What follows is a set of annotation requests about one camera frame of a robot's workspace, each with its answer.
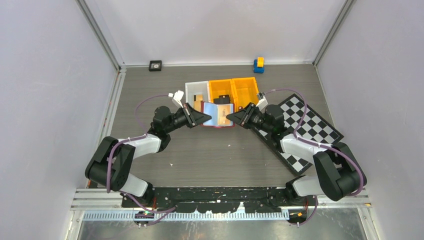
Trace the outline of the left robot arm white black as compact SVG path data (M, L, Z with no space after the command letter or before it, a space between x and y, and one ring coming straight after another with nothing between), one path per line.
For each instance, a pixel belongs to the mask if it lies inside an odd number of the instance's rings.
M171 132L181 127L194 128L211 118L188 103L174 113L167 106L160 106L154 111L146 134L126 139L104 137L85 169L85 177L105 186L109 192L126 194L141 207L148 207L155 191L152 183L130 173L133 160L162 152L171 141Z

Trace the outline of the red card holder wallet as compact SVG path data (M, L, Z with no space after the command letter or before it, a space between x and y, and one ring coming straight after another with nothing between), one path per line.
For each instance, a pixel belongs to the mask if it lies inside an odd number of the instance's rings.
M234 122L227 118L227 115L233 114L235 110L233 103L214 104L211 102L202 102L202 113L211 116L210 120L202 123L204 127L213 128L231 128L234 127Z

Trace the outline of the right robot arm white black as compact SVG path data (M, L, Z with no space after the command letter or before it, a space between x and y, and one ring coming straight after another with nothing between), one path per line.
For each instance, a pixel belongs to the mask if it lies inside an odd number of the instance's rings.
M314 165L315 176L302 175L285 184L285 198L291 205L299 205L306 196L312 195L325 195L336 202L359 194L367 184L347 144L325 144L301 137L295 130L286 128L284 111L278 105L268 105L261 112L259 107L249 103L226 117L245 129L266 132L268 142L276 150Z

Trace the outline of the dark grey credit card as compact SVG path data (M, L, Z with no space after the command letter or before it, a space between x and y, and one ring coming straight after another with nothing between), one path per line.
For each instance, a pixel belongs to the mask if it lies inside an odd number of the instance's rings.
M231 99L228 94L219 95L218 98L213 99L213 103L216 105L227 105L231 103Z

